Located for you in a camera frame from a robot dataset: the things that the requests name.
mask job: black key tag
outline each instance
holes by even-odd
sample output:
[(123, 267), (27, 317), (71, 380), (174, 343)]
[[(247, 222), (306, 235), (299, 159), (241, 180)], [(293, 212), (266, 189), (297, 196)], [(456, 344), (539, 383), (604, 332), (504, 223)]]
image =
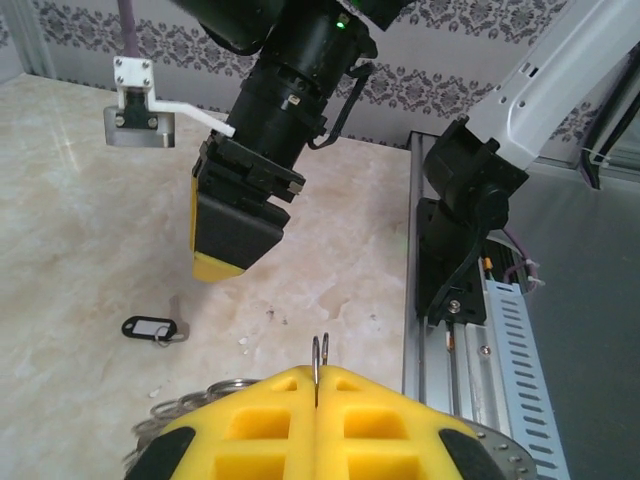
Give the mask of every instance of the black key tag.
[(129, 338), (168, 342), (178, 327), (170, 318), (142, 317), (136, 315), (122, 324), (122, 334)]

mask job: perforated metal plate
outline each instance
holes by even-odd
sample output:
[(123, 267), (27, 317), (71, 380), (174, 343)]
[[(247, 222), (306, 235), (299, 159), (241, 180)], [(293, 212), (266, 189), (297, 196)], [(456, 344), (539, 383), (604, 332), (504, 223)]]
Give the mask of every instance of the perforated metal plate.
[(569, 472), (518, 285), (487, 281), (489, 307), (513, 439), (527, 448), (539, 480), (567, 480)]

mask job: wall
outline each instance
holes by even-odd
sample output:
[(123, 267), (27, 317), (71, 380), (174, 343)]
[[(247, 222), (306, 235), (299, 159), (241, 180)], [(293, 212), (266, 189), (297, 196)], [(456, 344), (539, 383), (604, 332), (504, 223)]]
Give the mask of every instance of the wall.
[[(440, 134), (499, 83), (565, 4), (418, 0), (387, 32), (371, 26), (380, 52), (377, 71), (344, 133), (395, 146), (404, 145), (411, 130)], [(33, 6), (58, 77), (112, 88), (111, 59), (122, 46), (116, 1), (38, 0)], [(157, 65), (159, 95), (228, 111), (254, 59), (217, 47), (195, 20), (166, 0), (134, 0), (134, 9), (142, 52)], [(577, 158), (578, 145), (619, 69), (567, 116), (545, 156), (567, 162)], [(327, 107), (329, 125), (350, 88), (345, 78)]]
[(7, 27), (4, 15), (0, 12), (0, 83), (4, 83), (23, 72), (18, 52)]

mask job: screw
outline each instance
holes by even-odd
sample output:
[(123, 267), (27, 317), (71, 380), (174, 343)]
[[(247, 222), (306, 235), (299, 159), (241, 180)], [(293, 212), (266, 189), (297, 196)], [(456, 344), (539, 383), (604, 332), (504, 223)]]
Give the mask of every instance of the screw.
[(460, 311), (460, 302), (457, 300), (451, 300), (449, 302), (449, 307), (447, 308), (451, 313), (458, 313)]

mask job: marble table surface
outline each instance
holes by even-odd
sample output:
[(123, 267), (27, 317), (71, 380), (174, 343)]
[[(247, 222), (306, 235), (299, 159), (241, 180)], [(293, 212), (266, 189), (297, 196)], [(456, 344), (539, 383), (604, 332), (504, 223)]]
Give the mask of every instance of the marble table surface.
[[(121, 478), (150, 407), (308, 364), (324, 331), (331, 363), (400, 389), (409, 152), (305, 150), (283, 241), (207, 285), (188, 241), (206, 127), (179, 117), (176, 148), (118, 149), (102, 123), (114, 93), (22, 75), (0, 103), (0, 477)], [(187, 342), (121, 334), (132, 315), (167, 316), (174, 295)]]

